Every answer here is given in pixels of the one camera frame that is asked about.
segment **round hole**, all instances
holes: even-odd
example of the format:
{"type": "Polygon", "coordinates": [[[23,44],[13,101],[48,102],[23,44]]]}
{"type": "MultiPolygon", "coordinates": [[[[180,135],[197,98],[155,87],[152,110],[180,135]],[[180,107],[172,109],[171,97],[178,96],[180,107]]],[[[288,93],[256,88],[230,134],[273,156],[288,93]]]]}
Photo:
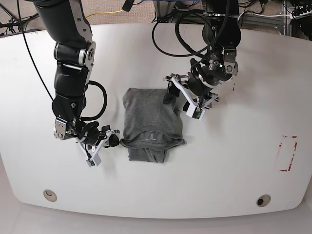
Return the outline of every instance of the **round hole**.
{"type": "Polygon", "coordinates": [[[57,195],[53,191],[48,189],[43,191],[43,196],[45,197],[45,199],[51,202],[55,202],[58,199],[57,195]]]}
{"type": "Polygon", "coordinates": [[[258,206],[261,206],[263,204],[263,199],[259,199],[257,204],[258,204],[258,206]]]}
{"type": "Polygon", "coordinates": [[[263,195],[258,198],[257,200],[257,206],[259,207],[265,207],[269,204],[271,201],[271,196],[270,195],[263,195]]]}
{"type": "Polygon", "coordinates": [[[94,49],[92,48],[88,54],[88,59],[91,60],[93,58],[94,55],[94,49]]]}

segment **white table surface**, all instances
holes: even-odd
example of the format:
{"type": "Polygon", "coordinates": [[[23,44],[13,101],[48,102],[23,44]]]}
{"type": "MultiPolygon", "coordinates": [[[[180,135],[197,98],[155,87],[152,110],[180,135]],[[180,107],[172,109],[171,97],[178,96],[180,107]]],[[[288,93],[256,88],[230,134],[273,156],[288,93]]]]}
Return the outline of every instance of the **white table surface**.
{"type": "MultiPolygon", "coordinates": [[[[312,193],[306,194],[306,199],[311,202],[312,193]]],[[[282,212],[182,220],[60,211],[20,203],[13,195],[0,157],[1,234],[308,234],[312,229],[312,206],[307,202],[282,212]]]]}
{"type": "MultiPolygon", "coordinates": [[[[108,92],[100,125],[123,129],[121,98],[129,87],[166,88],[170,73],[186,73],[190,58],[171,58],[151,41],[151,24],[94,26],[97,42],[92,80],[108,92]]],[[[201,26],[183,25],[182,36],[196,50],[204,46],[201,26]]],[[[312,174],[312,79],[309,41],[242,31],[239,75],[220,86],[221,102],[202,122],[181,114],[187,145],[170,151],[164,164],[129,162],[121,146],[103,150],[102,164],[89,168],[74,140],[53,136],[51,101],[27,55],[21,36],[0,40],[0,152],[14,195],[33,205],[96,215],[144,218],[205,218],[292,209],[312,174]],[[289,172],[276,153],[281,136],[298,136],[289,172]],[[42,193],[54,191],[48,202],[42,193]],[[272,197],[267,207],[256,200],[272,197]]],[[[27,35],[30,50],[53,93],[54,42],[46,32],[27,35]]],[[[174,25],[160,25],[159,45],[185,53],[174,25]]],[[[96,114],[102,97],[87,93],[84,116],[96,114]]]]}

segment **cable bundle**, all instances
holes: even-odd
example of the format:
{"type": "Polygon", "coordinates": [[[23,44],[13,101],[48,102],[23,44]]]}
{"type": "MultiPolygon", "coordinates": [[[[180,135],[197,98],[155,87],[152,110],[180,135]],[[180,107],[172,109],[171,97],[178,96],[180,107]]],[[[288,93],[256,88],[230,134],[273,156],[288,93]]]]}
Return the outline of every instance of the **cable bundle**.
{"type": "Polygon", "coordinates": [[[312,12],[312,0],[291,0],[290,2],[294,6],[293,16],[312,12]]]}

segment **floor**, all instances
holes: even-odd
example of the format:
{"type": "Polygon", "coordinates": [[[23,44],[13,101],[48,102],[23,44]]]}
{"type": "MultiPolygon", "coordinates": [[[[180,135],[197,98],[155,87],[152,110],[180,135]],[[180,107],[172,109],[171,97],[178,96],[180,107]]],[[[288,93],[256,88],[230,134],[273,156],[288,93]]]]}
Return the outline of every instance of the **floor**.
{"type": "MultiPolygon", "coordinates": [[[[36,13],[36,9],[32,2],[19,0],[20,1],[20,9],[21,9],[21,17],[31,16],[36,13]]],[[[120,10],[124,4],[125,0],[82,0],[83,10],[86,16],[96,13],[96,12],[109,12],[109,11],[117,11],[120,10]]],[[[17,7],[15,0],[0,0],[0,3],[6,7],[14,16],[18,16],[17,7]]],[[[201,3],[196,5],[196,8],[201,8],[201,3]]],[[[260,4],[256,3],[254,6],[250,8],[250,10],[259,12],[261,10],[260,4]]],[[[269,1],[265,5],[264,15],[276,15],[280,11],[280,2],[269,1]]],[[[133,6],[130,12],[120,12],[115,14],[107,14],[107,15],[94,15],[88,18],[90,24],[111,24],[111,23],[150,23],[154,14],[154,5],[152,1],[145,1],[139,5],[133,6]]],[[[7,23],[10,20],[10,17],[0,9],[0,22],[7,23]]],[[[27,29],[37,28],[40,30],[44,30],[44,25],[41,22],[40,18],[37,18],[31,21],[27,29]]],[[[266,31],[271,33],[277,33],[276,30],[256,26],[256,25],[243,25],[242,28],[266,31]]]]}

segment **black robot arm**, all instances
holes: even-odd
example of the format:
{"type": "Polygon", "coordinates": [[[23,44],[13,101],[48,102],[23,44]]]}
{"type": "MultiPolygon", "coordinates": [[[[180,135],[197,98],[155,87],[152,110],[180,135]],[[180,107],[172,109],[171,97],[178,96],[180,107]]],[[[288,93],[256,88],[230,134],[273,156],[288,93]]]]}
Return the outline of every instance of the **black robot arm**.
{"type": "Polygon", "coordinates": [[[97,146],[107,138],[106,131],[99,131],[97,122],[86,124],[84,121],[96,120],[104,113],[107,95],[102,85],[89,81],[96,44],[92,41],[91,27],[84,16],[81,0],[27,1],[34,3],[48,33],[56,41],[56,97],[52,103],[56,116],[54,135],[62,140],[76,138],[88,147],[97,146]],[[104,96],[102,110],[95,117],[81,117],[88,85],[99,87],[104,96]]]}
{"type": "Polygon", "coordinates": [[[169,84],[164,97],[164,103],[167,103],[182,92],[187,100],[183,110],[187,112],[187,116],[200,120],[206,109],[211,109],[213,101],[219,102],[218,95],[212,93],[212,90],[237,74],[236,48],[241,40],[237,24],[239,15],[237,0],[202,0],[202,2],[203,10],[178,12],[175,22],[178,41],[191,53],[189,55],[196,55],[199,60],[191,59],[191,69],[186,75],[171,74],[165,78],[169,84]],[[204,21],[202,37],[207,44],[205,54],[193,50],[180,35],[179,25],[186,18],[192,19],[190,17],[199,17],[204,21]]]}

